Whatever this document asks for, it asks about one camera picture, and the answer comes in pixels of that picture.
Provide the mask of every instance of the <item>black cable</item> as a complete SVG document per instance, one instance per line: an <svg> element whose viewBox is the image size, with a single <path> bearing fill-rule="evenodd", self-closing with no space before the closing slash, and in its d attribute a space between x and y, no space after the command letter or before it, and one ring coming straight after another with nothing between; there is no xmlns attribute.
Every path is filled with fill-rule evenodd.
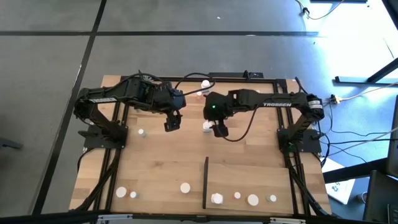
<svg viewBox="0 0 398 224"><path fill-rule="evenodd" d="M264 101L266 101L266 100L271 100L271 101L273 101L275 98L282 98L282 99L285 98L285 97L275 97L274 95L275 95L275 94L273 94L271 97L265 99ZM239 139L228 139L227 137L222 136L223 139L225 139L225 140L227 140L227 141L230 141L230 142L238 142L238 141L244 139L244 137L246 137L246 135L248 134L248 132L249 132L249 130L250 130L250 127L251 127L251 124L252 124L252 122L253 122L254 115L256 114L256 111L257 111L257 109L258 109L261 105L262 105L262 103L259 103L259 104L255 107L255 109L254 109L254 111L253 111L253 114L251 115L248 128L246 129L246 131L244 132L244 134L242 135L242 137L240 137ZM219 133L221 133L221 132L220 132L220 129L218 128L218 125L215 125L215 126L216 126L217 131L218 131Z"/></svg>
<svg viewBox="0 0 398 224"><path fill-rule="evenodd" d="M81 159L89 152L91 152L94 148L88 148L87 151L85 151L80 157L79 160L77 161L77 172L79 173L79 169L80 169L80 162Z"/></svg>
<svg viewBox="0 0 398 224"><path fill-rule="evenodd" d="M362 136L362 137L367 137L367 136L369 136L371 134L385 134L385 132L383 132L383 133L358 134L358 133L353 132L353 131L335 131L335 130L333 130L333 108L331 107L331 99L329 100L328 104L329 104L329 108L330 108L330 129L329 129L329 131L331 131L333 133L338 133L338 134L356 134L356 135Z"/></svg>
<svg viewBox="0 0 398 224"><path fill-rule="evenodd" d="M181 84L181 82L183 82L184 79L186 79L187 77L189 77L191 75L201 75L201 76L204 76L204 77L208 77L208 78L210 78L210 80L213 83L210 86L208 86L208 87L201 88L201 89L198 89L198 90L193 90L193 91L190 91L188 93L184 93L182 95L175 95L175 96L187 96L187 95L192 94L192 93L197 93L199 91L208 90L208 89L212 88L216 84L216 80L213 77L211 77L211 76L209 76L207 74L204 74L204 73L193 72L193 73L189 73L188 75L185 75L184 77L182 77L182 79L180 81L178 81L178 83L175 85L174 88L177 89L177 87Z"/></svg>
<svg viewBox="0 0 398 224"><path fill-rule="evenodd" d="M260 107L260 105L261 105L261 104L258 104L258 105L256 106L256 108L254 109L253 114L251 115L251 118L250 118L250 122L249 122L248 128L246 129L246 131L244 132L244 134L242 135L242 137L240 137L239 139L228 139L227 137L222 136L223 139L225 139L225 140L227 140L227 141L230 141L230 142L238 142L238 141L244 139L244 137L246 137L246 135L249 133L251 124L252 124L253 119L254 119L254 115L256 114L256 111L257 111L257 109ZM218 131L219 133L221 133L221 132L220 132L220 129L218 128L218 125L215 125L215 126L216 126L217 131Z"/></svg>
<svg viewBox="0 0 398 224"><path fill-rule="evenodd" d="M301 85L299 78L297 78L297 77L294 77L294 79L295 79L295 80L296 80L296 82L297 82L297 85L298 85L298 91L301 91L301 90L303 90L303 92L304 92L305 94L308 94L308 93L307 93L307 91L305 91L305 90L304 90L304 88L303 88L303 86Z"/></svg>
<svg viewBox="0 0 398 224"><path fill-rule="evenodd" d="M338 151L338 152L331 153L331 154L329 154L329 156L333 156L333 155L335 155L335 154L337 154L337 153L343 152L343 153L345 153L345 154L347 154L347 155L349 155L349 156L357 157L358 159L361 159L363 162L365 162L365 163L368 164L368 162L366 162L366 161L365 161L362 157L360 157L360 156L352 155L352 154L346 152L344 149L339 148L339 147L337 147L337 146L332 146L332 145L331 145L331 147L335 147L335 148L339 149L339 151Z"/></svg>
<svg viewBox="0 0 398 224"><path fill-rule="evenodd" d="M375 140L373 140L372 142L374 142L374 141L395 141L395 140L398 140L398 139L375 139ZM346 143L366 142L366 141L369 141L369 140L355 140L355 141L345 141L345 142L333 142L333 143L330 143L330 144L346 144Z"/></svg>
<svg viewBox="0 0 398 224"><path fill-rule="evenodd" d="M329 156L329 152L330 152L330 139L329 139L329 137L324 133L324 137L326 137L326 139L328 140L328 144L327 144L327 146L328 146L328 149L326 150L326 154L325 154L325 158L322 160L322 162L321 162L321 168L325 165L325 163L326 163L326 159L328 158L328 156Z"/></svg>

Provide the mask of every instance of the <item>power cord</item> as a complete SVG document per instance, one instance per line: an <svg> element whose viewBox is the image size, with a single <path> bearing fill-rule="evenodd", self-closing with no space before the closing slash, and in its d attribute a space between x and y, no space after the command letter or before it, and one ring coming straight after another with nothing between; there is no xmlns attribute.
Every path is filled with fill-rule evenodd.
<svg viewBox="0 0 398 224"><path fill-rule="evenodd" d="M190 77L192 75L201 75L201 76L204 76L204 77L208 77L208 78L210 78L210 80L213 83L210 86L206 87L206 88L201 88L201 89L194 90L194 91L191 91L191 92L188 92L188 93L184 93L184 94L178 95L178 96L187 96L187 95L192 94L192 93L197 93L199 91L208 90L208 89L212 88L216 84L216 80L213 77L211 77L211 76L209 76L207 74L204 74L204 73L193 72L193 73L189 73L188 75L185 75L184 77L182 77L182 79L180 81L178 81L178 83L175 85L174 88L177 89L177 87L181 84L181 82L184 81L184 79L186 79L187 77Z"/></svg>
<svg viewBox="0 0 398 224"><path fill-rule="evenodd" d="M308 8L307 8L307 7L304 7L304 5L301 3L300 0L295 0L295 1L297 1L297 2L300 4L300 8L301 8L301 10L302 10L302 13L304 13L304 14L307 15L307 19L318 20L318 19L322 19L322 18L324 18L325 16L331 14L331 12L333 12L333 11L334 11L341 3L343 3L345 0L341 0L341 2L339 2L338 5L337 5L336 7L334 7L334 8L333 8L332 10L330 10L328 13L326 13L325 15L323 15L323 16L321 16L321 17L319 17L319 18L312 18L312 17L310 16L310 11L308 10Z"/></svg>
<svg viewBox="0 0 398 224"><path fill-rule="evenodd" d="M339 96L337 96L337 95L333 95L333 96L334 96L334 102L335 102L335 104L339 104L339 103L341 103L342 101L352 100L353 98L357 98L357 97L362 96L362 95L365 95L365 94L367 94L367 93L370 93L370 92L373 92L373 91L376 91L376 90L381 90L382 88L387 88L387 87L390 87L390 86L393 86L393 85L396 85L396 84L398 84L398 82L391 83L390 85L386 85L386 86L383 86L383 87L380 87L380 88L376 88L376 89L374 89L374 90L369 90L369 91L366 91L366 92L364 92L364 93L360 93L360 94L358 94L358 95L354 95L354 96L347 97L347 98L342 98L342 97L339 97Z"/></svg>
<svg viewBox="0 0 398 224"><path fill-rule="evenodd" d="M358 136L362 136L362 137L367 137L371 134L385 134L386 132L374 132L374 133L367 133L367 134L359 134L353 131L335 131L333 130L333 108L331 107L333 101L333 95L331 96L328 104L329 104L329 108L330 108L330 128L329 131L333 132L333 133L338 133L338 134L356 134Z"/></svg>
<svg viewBox="0 0 398 224"><path fill-rule="evenodd" d="M91 152L93 149L94 149L94 148L87 148L87 150L79 157L79 160L77 161L77 172L78 172L78 173L79 173L79 169L80 169L80 162L81 162L81 160L83 159L83 157L84 157L87 153Z"/></svg>

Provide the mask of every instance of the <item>wooden table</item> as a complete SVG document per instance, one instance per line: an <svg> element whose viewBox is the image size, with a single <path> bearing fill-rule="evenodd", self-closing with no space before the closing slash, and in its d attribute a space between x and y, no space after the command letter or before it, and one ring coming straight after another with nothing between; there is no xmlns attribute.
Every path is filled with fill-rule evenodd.
<svg viewBox="0 0 398 224"><path fill-rule="evenodd" d="M113 86L120 76L104 76L102 86ZM287 80L288 91L298 91L294 80ZM200 83L184 82L179 89L184 92L200 88ZM263 83L217 83L213 91L227 94L228 90L248 88L261 93L272 93L272 85ZM180 112L183 115L181 128L171 133L164 131L164 114L152 114L129 110L129 126L126 147L122 150L115 189L125 187L127 191L136 191L139 198L113 197L112 212L119 213L162 213L162 214L202 214L202 215L291 215L292 199L289 175L284 158L279 151L276 130L278 128L275 108L261 108L257 111L249 134L240 142L228 142L215 138L213 133L202 131L203 105L205 99L196 95L186 97L187 106ZM114 104L99 105L101 112L111 119ZM282 110L287 122L285 109ZM300 112L292 109L294 120ZM228 118L229 138L236 139L245 132L252 112L238 113ZM138 129L147 133L145 138L138 135ZM76 208L97 184L103 161L104 149L95 149L87 154L80 166L70 208ZM324 210L331 213L325 182L320 163L310 153L300 153L305 171L307 187ZM212 190L222 191L225 199L223 207L207 206L202 209L203 167L205 157L209 157L208 197ZM191 191L183 194L180 184L188 182ZM107 186L103 191L100 208L104 208ZM240 202L230 201L231 193L240 189ZM296 186L298 209L303 213L301 194ZM245 206L244 198L251 192L258 192L260 204L267 203L265 196L276 194L277 205L253 207Z"/></svg>

